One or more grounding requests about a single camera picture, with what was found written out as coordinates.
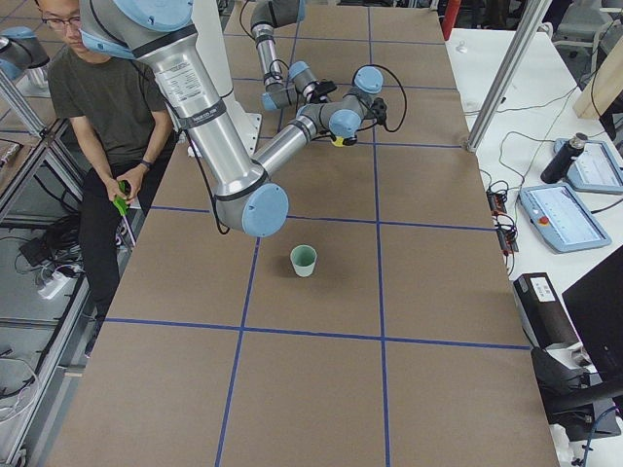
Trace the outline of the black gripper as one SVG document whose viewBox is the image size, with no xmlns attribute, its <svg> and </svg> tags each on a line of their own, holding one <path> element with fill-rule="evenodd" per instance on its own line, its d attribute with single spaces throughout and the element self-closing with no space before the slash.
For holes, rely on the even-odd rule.
<svg viewBox="0 0 623 467">
<path fill-rule="evenodd" d="M 353 136 L 353 137 L 349 137 L 349 138 L 344 138 L 343 139 L 343 145 L 344 146 L 353 146 L 357 142 L 358 142 L 357 136 Z"/>
<path fill-rule="evenodd" d="M 331 80 L 316 81 L 308 85 L 306 101 L 308 103 L 327 103 L 330 101 L 329 94 L 337 89 Z"/>
</svg>

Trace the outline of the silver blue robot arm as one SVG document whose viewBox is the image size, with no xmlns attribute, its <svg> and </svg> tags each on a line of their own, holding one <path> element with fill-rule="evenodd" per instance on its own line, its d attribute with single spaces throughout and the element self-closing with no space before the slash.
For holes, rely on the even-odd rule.
<svg viewBox="0 0 623 467">
<path fill-rule="evenodd" d="M 321 104 L 330 101 L 337 89 L 333 81 L 319 80 L 304 61 L 287 64 L 277 54 L 275 31 L 301 22 L 306 15 L 305 1 L 258 1 L 250 20 L 263 73 L 265 91 L 261 100 L 265 110 L 275 111 L 294 104 Z"/>
<path fill-rule="evenodd" d="M 269 143 L 258 145 L 261 118 L 245 112 L 233 93 L 222 25 L 214 2 L 84 1 L 82 38 L 92 51 L 148 65 L 176 126 L 209 166 L 217 185 L 215 217 L 224 226 L 264 237 L 286 220 L 286 192 L 272 181 L 298 151 L 319 135 L 338 145 L 355 142 L 366 120 L 384 112 L 384 78 L 359 68 L 346 95 L 328 98 L 329 86 L 305 62 L 278 69 L 275 30 L 303 20 L 301 1 L 259 1 L 250 31 L 260 59 L 268 110 L 297 105 L 296 117 Z"/>
</svg>

